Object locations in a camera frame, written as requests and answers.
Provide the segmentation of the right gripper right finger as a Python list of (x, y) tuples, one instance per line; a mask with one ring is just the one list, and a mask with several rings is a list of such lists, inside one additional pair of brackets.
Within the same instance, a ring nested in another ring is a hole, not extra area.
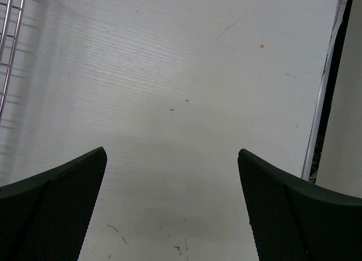
[(238, 168), (259, 260), (361, 260), (361, 199), (241, 149)]

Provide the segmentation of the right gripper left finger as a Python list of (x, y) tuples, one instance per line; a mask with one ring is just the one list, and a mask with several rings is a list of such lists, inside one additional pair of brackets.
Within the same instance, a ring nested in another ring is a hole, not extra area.
[(98, 147), (1, 187), (1, 260), (78, 260), (105, 174)]

